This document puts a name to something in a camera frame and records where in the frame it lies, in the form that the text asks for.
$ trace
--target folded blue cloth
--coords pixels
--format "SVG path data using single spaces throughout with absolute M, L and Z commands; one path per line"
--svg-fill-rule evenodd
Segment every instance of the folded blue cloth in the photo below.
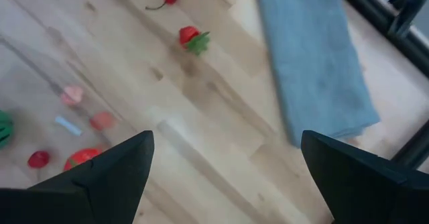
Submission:
M 258 0 L 291 142 L 304 130 L 355 137 L 379 121 L 341 0 Z

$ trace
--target toy tomato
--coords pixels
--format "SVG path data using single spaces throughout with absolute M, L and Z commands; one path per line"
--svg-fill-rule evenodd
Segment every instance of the toy tomato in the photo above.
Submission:
M 66 165 L 64 166 L 64 171 L 67 171 L 83 162 L 86 162 L 87 160 L 94 158 L 95 156 L 98 156 L 101 154 L 101 152 L 102 151 L 98 148 L 86 148 L 77 151 L 67 159 Z

